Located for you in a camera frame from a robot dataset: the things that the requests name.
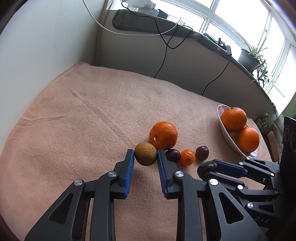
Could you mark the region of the white floral bowl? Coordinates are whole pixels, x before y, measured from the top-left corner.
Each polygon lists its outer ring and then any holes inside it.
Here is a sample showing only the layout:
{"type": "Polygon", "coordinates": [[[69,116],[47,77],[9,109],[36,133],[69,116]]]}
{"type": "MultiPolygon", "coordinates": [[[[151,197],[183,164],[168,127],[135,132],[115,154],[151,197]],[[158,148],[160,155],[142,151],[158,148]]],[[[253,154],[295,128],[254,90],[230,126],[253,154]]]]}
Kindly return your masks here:
{"type": "Polygon", "coordinates": [[[232,150],[234,150],[235,152],[237,152],[238,154],[240,154],[244,158],[255,159],[257,157],[257,154],[258,154],[258,149],[256,149],[255,151],[253,151],[251,153],[242,152],[238,148],[238,146],[236,145],[236,132],[227,131],[225,126],[223,125],[222,120],[221,120],[221,116],[224,113],[224,111],[226,109],[228,109],[228,108],[229,108],[229,106],[224,105],[224,104],[220,104],[220,105],[217,106],[218,121],[219,121],[219,124],[220,124],[220,130],[222,132],[222,136],[224,137],[224,140],[226,141],[226,143],[230,146],[230,148],[232,150]]]}

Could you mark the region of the black adapter on sill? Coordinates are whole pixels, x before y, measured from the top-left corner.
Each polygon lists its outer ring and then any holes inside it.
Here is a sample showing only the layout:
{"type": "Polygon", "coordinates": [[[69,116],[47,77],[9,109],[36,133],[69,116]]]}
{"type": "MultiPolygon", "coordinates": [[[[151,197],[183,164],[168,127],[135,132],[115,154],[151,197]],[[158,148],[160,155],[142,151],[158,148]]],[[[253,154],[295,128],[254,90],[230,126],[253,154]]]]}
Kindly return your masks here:
{"type": "Polygon", "coordinates": [[[231,47],[229,45],[226,45],[221,38],[218,39],[217,41],[217,45],[222,48],[223,50],[226,51],[228,56],[232,56],[232,51],[231,51],[231,47]]]}

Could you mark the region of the cardboard box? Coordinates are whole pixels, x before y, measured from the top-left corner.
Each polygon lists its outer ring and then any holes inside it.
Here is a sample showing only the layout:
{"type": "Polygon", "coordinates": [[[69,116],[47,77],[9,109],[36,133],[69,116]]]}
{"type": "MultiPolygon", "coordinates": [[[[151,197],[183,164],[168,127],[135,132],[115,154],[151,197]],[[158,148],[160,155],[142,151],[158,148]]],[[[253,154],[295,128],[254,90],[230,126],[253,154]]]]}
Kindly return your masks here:
{"type": "Polygon", "coordinates": [[[278,144],[276,142],[274,132],[269,128],[265,128],[263,138],[267,145],[272,161],[278,163],[280,161],[280,154],[278,151],[278,144]]]}

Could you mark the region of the large rough orange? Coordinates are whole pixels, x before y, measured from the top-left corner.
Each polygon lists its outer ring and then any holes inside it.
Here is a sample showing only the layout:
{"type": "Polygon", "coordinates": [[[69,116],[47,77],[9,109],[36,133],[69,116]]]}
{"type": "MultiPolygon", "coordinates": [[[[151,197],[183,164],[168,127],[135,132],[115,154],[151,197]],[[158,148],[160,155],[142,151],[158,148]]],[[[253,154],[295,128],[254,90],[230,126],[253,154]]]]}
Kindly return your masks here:
{"type": "Polygon", "coordinates": [[[156,123],[149,132],[149,143],[157,150],[173,148],[178,139],[178,131],[174,124],[168,121],[156,123]]]}

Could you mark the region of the smooth orange in bowl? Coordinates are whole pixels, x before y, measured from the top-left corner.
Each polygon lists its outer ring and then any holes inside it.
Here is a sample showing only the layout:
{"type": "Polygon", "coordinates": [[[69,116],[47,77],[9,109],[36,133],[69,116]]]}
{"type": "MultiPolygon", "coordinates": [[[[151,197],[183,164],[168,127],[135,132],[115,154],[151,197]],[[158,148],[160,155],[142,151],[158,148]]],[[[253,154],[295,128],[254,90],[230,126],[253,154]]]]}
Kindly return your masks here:
{"type": "Polygon", "coordinates": [[[259,146],[259,134],[255,128],[246,126],[236,136],[236,145],[243,153],[254,152],[259,146]]]}

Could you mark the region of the small tangerine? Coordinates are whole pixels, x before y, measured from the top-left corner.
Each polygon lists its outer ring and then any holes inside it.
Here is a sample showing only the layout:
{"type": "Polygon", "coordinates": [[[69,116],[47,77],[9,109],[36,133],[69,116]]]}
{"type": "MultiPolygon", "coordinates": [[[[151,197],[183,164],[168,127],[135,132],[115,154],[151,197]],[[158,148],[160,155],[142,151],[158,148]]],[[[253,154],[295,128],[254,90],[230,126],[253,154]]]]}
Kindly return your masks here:
{"type": "Polygon", "coordinates": [[[179,163],[183,166],[190,166],[196,161],[195,152],[190,149],[185,149],[181,152],[179,163]]]}

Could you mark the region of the potted spider plant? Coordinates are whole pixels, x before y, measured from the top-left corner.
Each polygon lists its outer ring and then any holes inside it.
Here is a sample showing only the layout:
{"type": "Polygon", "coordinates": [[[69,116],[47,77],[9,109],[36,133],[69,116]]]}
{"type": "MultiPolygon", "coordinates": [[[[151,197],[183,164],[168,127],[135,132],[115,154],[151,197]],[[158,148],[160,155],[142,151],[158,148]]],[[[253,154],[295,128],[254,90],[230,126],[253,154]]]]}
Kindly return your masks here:
{"type": "Polygon", "coordinates": [[[256,47],[250,45],[248,41],[238,32],[233,32],[238,35],[247,46],[247,49],[241,49],[241,55],[239,57],[238,62],[249,71],[249,73],[253,74],[256,72],[256,77],[252,82],[257,82],[258,85],[262,83],[262,87],[269,83],[267,63],[262,55],[262,51],[267,49],[264,48],[264,44],[266,42],[267,37],[264,40],[260,40],[256,47]]]}

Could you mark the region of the green snack box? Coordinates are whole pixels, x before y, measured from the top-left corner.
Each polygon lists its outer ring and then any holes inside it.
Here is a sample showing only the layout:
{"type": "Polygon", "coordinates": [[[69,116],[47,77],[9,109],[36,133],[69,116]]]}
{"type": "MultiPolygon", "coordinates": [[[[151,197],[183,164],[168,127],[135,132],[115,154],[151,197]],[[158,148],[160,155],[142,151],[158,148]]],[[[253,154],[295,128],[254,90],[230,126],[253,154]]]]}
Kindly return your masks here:
{"type": "Polygon", "coordinates": [[[269,128],[269,119],[268,119],[268,114],[263,113],[261,114],[256,120],[255,124],[259,129],[268,129],[269,128]]]}

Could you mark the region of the dark plum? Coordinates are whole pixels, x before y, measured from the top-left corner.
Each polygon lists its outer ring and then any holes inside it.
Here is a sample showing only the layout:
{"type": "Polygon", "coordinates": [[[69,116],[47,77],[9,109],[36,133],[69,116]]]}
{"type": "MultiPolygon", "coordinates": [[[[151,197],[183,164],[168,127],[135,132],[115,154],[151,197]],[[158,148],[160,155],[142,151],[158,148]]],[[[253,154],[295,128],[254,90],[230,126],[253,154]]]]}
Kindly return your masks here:
{"type": "Polygon", "coordinates": [[[178,163],[181,159],[181,153],[176,149],[169,149],[165,152],[168,161],[178,163]]]}
{"type": "Polygon", "coordinates": [[[214,173],[217,172],[217,163],[215,161],[205,162],[197,168],[197,174],[202,180],[204,180],[205,174],[211,171],[214,173]]]}
{"type": "Polygon", "coordinates": [[[198,161],[205,161],[209,156],[209,149],[207,146],[199,146],[195,152],[198,161]]]}

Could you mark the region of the rough orange in bowl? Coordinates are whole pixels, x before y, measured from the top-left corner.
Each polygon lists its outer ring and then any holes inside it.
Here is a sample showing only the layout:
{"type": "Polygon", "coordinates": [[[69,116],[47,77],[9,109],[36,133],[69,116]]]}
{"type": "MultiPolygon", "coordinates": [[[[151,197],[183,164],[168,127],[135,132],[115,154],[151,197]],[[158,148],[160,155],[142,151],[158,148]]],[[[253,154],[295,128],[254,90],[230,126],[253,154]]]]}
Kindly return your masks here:
{"type": "Polygon", "coordinates": [[[227,131],[238,131],[245,127],[247,123],[247,115],[241,108],[228,108],[221,116],[222,124],[227,131]]]}

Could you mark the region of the white power adapter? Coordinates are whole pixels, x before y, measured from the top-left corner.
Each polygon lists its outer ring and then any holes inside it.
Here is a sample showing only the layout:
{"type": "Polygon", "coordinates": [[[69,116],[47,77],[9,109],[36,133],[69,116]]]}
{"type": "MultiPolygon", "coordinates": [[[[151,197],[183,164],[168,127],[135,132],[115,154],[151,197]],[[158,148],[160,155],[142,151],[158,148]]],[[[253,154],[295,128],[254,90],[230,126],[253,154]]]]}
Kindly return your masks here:
{"type": "Polygon", "coordinates": [[[150,16],[157,16],[159,14],[156,4],[151,0],[129,0],[127,7],[150,16]]]}

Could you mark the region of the dark green sill cloth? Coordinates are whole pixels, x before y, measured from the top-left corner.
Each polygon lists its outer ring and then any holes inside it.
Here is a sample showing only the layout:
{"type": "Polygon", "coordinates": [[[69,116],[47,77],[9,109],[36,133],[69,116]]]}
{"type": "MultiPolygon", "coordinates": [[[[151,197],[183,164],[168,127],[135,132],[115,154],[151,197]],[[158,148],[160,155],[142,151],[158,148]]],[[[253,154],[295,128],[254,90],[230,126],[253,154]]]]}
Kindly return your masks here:
{"type": "Polygon", "coordinates": [[[276,115],[275,105],[250,73],[206,36],[160,18],[111,11],[122,35],[105,36],[102,65],[170,81],[211,100],[239,106],[251,116],[276,115]]]}

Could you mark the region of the brown kiwi fruit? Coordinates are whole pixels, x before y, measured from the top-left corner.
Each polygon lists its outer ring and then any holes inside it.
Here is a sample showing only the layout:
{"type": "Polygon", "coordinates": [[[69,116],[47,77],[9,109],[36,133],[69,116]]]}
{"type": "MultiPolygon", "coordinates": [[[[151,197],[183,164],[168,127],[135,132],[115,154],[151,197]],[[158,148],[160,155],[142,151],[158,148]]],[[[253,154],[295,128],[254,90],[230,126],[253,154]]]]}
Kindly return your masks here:
{"type": "Polygon", "coordinates": [[[134,156],[142,166],[151,166],[157,160],[157,150],[150,143],[139,143],[134,149],[134,156]]]}

